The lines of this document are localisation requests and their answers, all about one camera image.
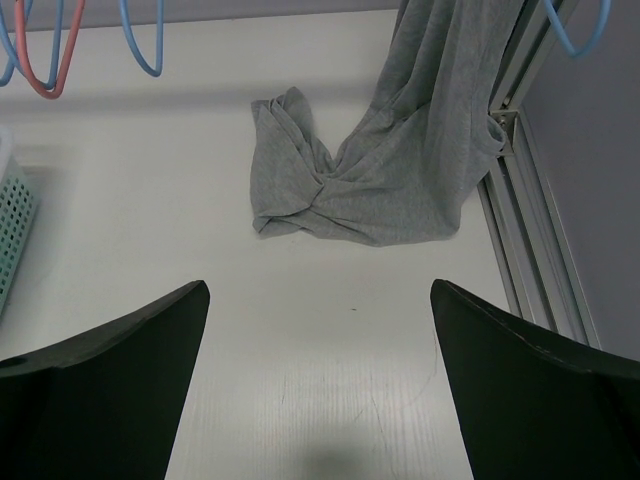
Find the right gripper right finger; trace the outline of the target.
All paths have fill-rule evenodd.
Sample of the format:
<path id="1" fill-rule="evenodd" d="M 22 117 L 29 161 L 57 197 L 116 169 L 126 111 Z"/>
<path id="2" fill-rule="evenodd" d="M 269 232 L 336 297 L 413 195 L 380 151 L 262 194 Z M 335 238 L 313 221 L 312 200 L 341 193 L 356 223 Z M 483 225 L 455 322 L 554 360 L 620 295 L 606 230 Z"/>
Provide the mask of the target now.
<path id="1" fill-rule="evenodd" d="M 476 479 L 636 479 L 639 364 L 437 279 L 430 301 Z"/>

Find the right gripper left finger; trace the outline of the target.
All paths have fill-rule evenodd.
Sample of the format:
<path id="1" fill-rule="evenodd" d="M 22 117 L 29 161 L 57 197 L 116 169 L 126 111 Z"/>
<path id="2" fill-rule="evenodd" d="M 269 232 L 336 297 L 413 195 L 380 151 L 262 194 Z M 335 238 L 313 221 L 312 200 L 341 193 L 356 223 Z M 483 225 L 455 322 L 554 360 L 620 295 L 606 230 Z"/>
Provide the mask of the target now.
<path id="1" fill-rule="evenodd" d="M 164 478 L 208 309 L 206 283 L 193 281 L 3 360 L 2 478 Z"/>

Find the blue wire hanger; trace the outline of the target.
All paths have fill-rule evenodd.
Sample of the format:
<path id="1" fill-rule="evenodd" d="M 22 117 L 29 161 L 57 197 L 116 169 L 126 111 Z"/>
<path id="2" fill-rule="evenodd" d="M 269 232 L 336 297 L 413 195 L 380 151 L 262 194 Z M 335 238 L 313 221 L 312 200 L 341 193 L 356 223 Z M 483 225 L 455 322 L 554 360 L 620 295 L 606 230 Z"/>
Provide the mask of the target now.
<path id="1" fill-rule="evenodd" d="M 17 56 L 15 43 L 12 42 L 9 37 L 9 32 L 7 29 L 3 11 L 0 11 L 0 27 L 1 27 L 1 46 L 7 55 L 7 62 L 6 62 L 3 73 L 1 74 L 1 86 L 6 87 L 11 81 L 11 79 L 13 78 L 15 71 L 18 71 L 20 74 L 22 74 L 23 70 L 22 70 L 22 67 L 20 66 L 20 62 Z"/>
<path id="2" fill-rule="evenodd" d="M 52 35 L 52 43 L 51 43 L 51 55 L 49 62 L 49 72 L 48 78 L 45 81 L 39 80 L 35 73 L 32 72 L 31 75 L 28 75 L 27 71 L 24 69 L 22 58 L 28 53 L 27 45 L 26 45 L 26 33 L 27 26 L 29 23 L 31 11 L 33 8 L 33 1 L 23 1 L 23 16 L 22 22 L 19 23 L 17 17 L 14 17 L 14 26 L 15 26 L 15 46 L 17 50 L 17 56 L 20 62 L 20 66 L 22 67 L 23 73 L 22 75 L 31 83 L 31 80 L 36 81 L 36 87 L 34 90 L 38 93 L 45 92 L 46 94 L 52 93 L 56 88 L 56 83 L 58 79 L 59 72 L 59 61 L 60 61 L 60 47 L 61 47 L 61 38 L 62 38 L 62 26 L 63 26 L 63 18 L 64 18 L 64 1 L 58 0 L 55 2 L 55 20 L 53 26 L 53 35 Z"/>

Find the pink wire hanger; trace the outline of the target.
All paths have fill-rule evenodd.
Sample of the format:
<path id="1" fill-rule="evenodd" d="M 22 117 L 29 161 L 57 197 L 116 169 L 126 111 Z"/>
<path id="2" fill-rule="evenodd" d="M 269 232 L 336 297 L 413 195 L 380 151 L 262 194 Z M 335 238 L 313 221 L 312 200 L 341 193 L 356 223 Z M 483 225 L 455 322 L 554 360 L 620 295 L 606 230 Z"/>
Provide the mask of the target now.
<path id="1" fill-rule="evenodd" d="M 26 17 L 24 13 L 24 2 L 16 1 L 14 5 L 14 26 L 16 39 L 16 52 L 19 65 L 22 67 L 26 80 L 32 89 L 41 97 L 48 100 L 58 99 L 64 91 L 67 75 L 70 69 L 72 56 L 75 49 L 76 40 L 81 26 L 84 13 L 85 0 L 79 0 L 74 10 L 70 30 L 67 36 L 64 54 L 60 61 L 54 86 L 51 89 L 45 87 L 33 72 L 28 54 L 26 37 Z"/>

